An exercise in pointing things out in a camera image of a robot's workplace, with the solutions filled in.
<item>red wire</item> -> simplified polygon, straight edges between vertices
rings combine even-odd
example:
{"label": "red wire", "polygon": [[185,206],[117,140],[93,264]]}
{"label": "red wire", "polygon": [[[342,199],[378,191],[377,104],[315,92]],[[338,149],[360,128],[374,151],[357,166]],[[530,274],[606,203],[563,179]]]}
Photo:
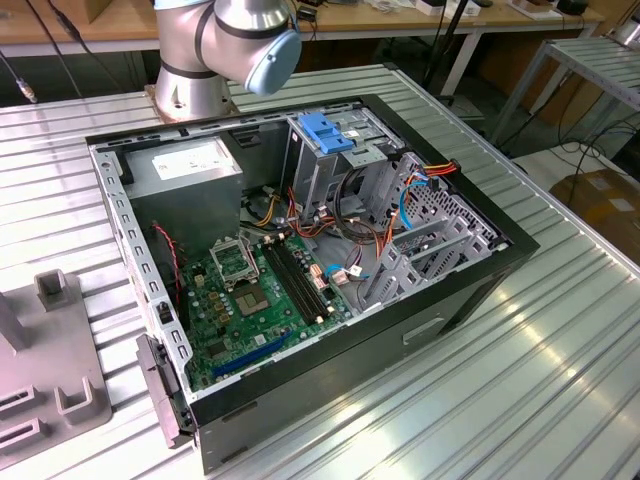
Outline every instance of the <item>red wire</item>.
{"label": "red wire", "polygon": [[179,292],[180,292],[180,280],[178,279],[178,274],[179,274],[178,257],[176,256],[176,249],[174,247],[174,243],[176,243],[176,242],[171,239],[169,234],[167,232],[165,232],[164,229],[160,225],[153,225],[153,228],[158,230],[164,236],[165,240],[167,241],[167,244],[169,245],[169,250],[171,250],[171,257],[173,257],[174,275],[176,277],[176,305],[180,305],[180,295],[179,295]]}

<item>slotted aluminum surface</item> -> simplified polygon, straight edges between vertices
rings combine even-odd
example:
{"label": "slotted aluminum surface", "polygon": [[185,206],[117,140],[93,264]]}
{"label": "slotted aluminum surface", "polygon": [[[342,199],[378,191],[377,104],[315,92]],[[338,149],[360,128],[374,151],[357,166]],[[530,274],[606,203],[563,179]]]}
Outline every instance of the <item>slotted aluminum surface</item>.
{"label": "slotted aluminum surface", "polygon": [[[243,111],[379,94],[541,248],[473,315],[422,352],[225,465],[223,479],[603,478],[640,466],[638,271],[567,220],[483,140],[382,66],[294,76]],[[143,94],[0,112],[0,289],[79,274],[113,419],[3,478],[199,478],[168,450],[142,373],[143,332],[85,135],[158,124]]]}
{"label": "slotted aluminum surface", "polygon": [[640,52],[609,38],[552,40],[549,56],[630,107],[640,109]]}

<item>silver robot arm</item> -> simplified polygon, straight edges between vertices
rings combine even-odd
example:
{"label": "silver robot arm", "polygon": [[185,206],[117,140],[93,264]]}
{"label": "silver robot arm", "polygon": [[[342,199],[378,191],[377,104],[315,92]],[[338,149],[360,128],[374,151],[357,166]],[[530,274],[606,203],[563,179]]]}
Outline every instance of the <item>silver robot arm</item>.
{"label": "silver robot arm", "polygon": [[229,113],[227,79],[278,91],[302,44],[285,0],[156,0],[162,67],[156,103],[175,120]]}

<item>power cable connector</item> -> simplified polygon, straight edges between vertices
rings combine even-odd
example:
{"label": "power cable connector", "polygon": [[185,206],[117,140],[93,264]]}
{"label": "power cable connector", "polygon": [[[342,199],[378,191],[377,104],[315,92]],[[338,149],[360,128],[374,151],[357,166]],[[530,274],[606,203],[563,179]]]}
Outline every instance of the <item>power cable connector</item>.
{"label": "power cable connector", "polygon": [[18,78],[16,79],[16,83],[18,84],[18,88],[22,92],[22,95],[24,95],[24,98],[29,100],[31,103],[38,103],[38,98],[36,97],[35,92],[27,82],[22,78]]}

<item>black cable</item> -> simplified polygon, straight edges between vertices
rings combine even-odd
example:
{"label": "black cable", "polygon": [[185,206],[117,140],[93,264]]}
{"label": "black cable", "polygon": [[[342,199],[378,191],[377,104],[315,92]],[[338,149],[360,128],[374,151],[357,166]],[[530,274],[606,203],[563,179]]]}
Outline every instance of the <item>black cable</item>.
{"label": "black cable", "polygon": [[442,6],[442,12],[440,12],[440,22],[438,23],[438,29],[436,30],[436,38],[433,39],[433,46],[431,47],[431,51],[429,52],[429,59],[425,63],[424,71],[422,72],[422,78],[427,76],[427,72],[431,68],[431,64],[433,62],[433,52],[436,49],[436,45],[438,45],[438,37],[440,36],[440,30],[442,29],[442,22],[444,21],[444,12],[447,7],[447,2],[444,2]]}
{"label": "black cable", "polygon": [[525,120],[525,122],[520,126],[520,128],[518,128],[515,132],[513,132],[509,137],[507,137],[507,139],[500,143],[500,144],[496,144],[496,147],[498,149],[503,148],[505,145],[507,145],[507,143],[509,143],[511,140],[513,140],[514,138],[520,136],[520,134],[524,131],[525,128],[527,128],[531,122],[533,122],[533,120],[540,114],[540,112],[542,112],[542,110],[544,110],[545,108],[547,108],[547,105],[549,105],[551,103],[551,101],[555,98],[555,96],[558,94],[558,92],[560,91],[560,89],[563,87],[565,81],[568,79],[568,76],[565,76],[563,80],[560,81],[560,83],[558,84],[558,86],[556,87],[556,89],[551,93],[551,95],[549,95],[549,98],[547,98],[547,101],[544,102],[543,105],[540,106],[540,108],[538,108],[535,112],[533,112],[529,118],[527,118],[527,120]]}
{"label": "black cable", "polygon": [[[593,148],[593,146],[595,145],[596,141],[603,136],[605,133],[607,133],[609,130],[617,127],[619,124],[621,123],[626,123],[630,118],[634,117],[635,115],[640,114],[640,112],[634,112],[630,115],[627,115],[625,118],[623,118],[622,120],[618,120],[613,122],[612,124],[610,124],[607,128],[605,128],[604,130],[602,130],[600,133],[598,133],[597,135],[595,135],[593,137],[593,139],[591,140],[590,144],[589,144],[589,148]],[[587,152],[589,151],[589,148],[587,148],[583,153],[582,156],[580,157],[580,161],[578,162],[578,165],[576,166],[576,172],[573,174],[573,180],[571,182],[571,192],[569,193],[569,198],[567,199],[567,207],[571,208],[571,202],[573,201],[573,196],[575,194],[576,191],[576,184],[578,183],[578,173],[580,171],[580,168],[582,167],[582,162],[584,161],[584,159],[587,156]]]}
{"label": "black cable", "polygon": [[311,28],[313,29],[313,35],[311,35],[311,40],[309,40],[310,42],[313,42],[315,40],[318,39],[317,35],[318,35],[318,20],[316,20],[315,22],[309,22],[311,24]]}
{"label": "black cable", "polygon": [[455,34],[456,28],[458,28],[458,23],[460,23],[460,18],[462,17],[462,14],[465,8],[467,8],[467,3],[468,3],[468,0],[460,0],[460,3],[458,4],[458,8],[456,8],[456,11],[453,14],[453,17],[451,18],[451,22],[447,27],[447,32],[444,35],[444,41],[442,42],[442,47],[437,49],[438,54],[434,56],[433,62],[429,66],[429,69],[427,70],[427,74],[422,82],[422,87],[425,90],[429,89],[429,85],[431,85],[431,82],[433,81],[433,78],[435,77],[438,71],[438,67],[440,67],[440,63],[442,63],[442,59],[444,58],[444,55],[448,50],[448,47],[450,46],[450,44],[453,43],[453,35]]}
{"label": "black cable", "polygon": [[16,71],[13,69],[13,67],[9,63],[9,60],[7,59],[7,57],[4,56],[4,53],[2,53],[2,50],[0,50],[0,59],[2,60],[2,63],[4,63],[5,67],[7,67],[7,70],[9,70],[9,73],[11,74],[13,79],[16,82],[20,81],[20,77],[18,76]]}
{"label": "black cable", "polygon": [[58,10],[58,8],[53,4],[52,0],[47,0],[47,3],[49,3],[49,7],[51,8],[51,10],[53,10],[53,13],[55,13],[58,23],[60,24],[60,26],[62,26],[65,32],[67,32],[67,34],[74,41],[79,43],[85,53],[89,55],[98,64],[98,66],[100,66],[102,71],[107,75],[109,80],[111,80],[111,83],[113,83],[113,85],[120,91],[120,93],[125,93],[127,90],[111,74],[106,65],[102,63],[102,60],[100,60],[91,50],[89,50],[89,47],[87,47],[87,44],[84,42],[80,31],[76,28],[73,22],[69,20],[69,18],[62,11]]}
{"label": "black cable", "polygon": [[0,50],[0,59],[2,60],[2,63],[4,63],[5,67],[7,67],[7,70],[9,70],[9,73],[11,74],[16,84],[18,85],[18,88],[20,89],[20,92],[22,93],[22,95],[24,95],[24,97],[27,100],[29,100],[31,103],[38,103],[38,99],[36,98],[36,94],[34,93],[33,89],[14,70],[13,66],[11,66],[11,63],[9,62],[9,59],[5,57],[2,50]]}
{"label": "black cable", "polygon": [[56,51],[56,55],[58,56],[58,59],[60,60],[60,63],[62,64],[62,68],[64,68],[64,71],[66,72],[67,77],[69,77],[69,80],[71,81],[71,84],[73,85],[73,89],[76,91],[76,95],[78,95],[78,98],[83,98],[82,97],[82,93],[80,93],[80,89],[78,88],[78,84],[76,83],[75,79],[73,78],[73,75],[71,74],[71,70],[69,70],[69,67],[67,66],[67,62],[64,61],[64,57],[62,56],[62,52],[58,48],[58,44],[53,39],[53,36],[51,35],[51,32],[49,31],[49,29],[45,25],[44,21],[42,20],[42,17],[38,13],[38,11],[33,7],[33,5],[31,4],[30,0],[24,0],[24,1],[29,6],[29,9],[31,10],[33,15],[36,17],[36,20],[40,24],[40,27],[42,28],[42,30],[44,30],[45,35],[49,39],[49,42],[51,43],[51,46]]}

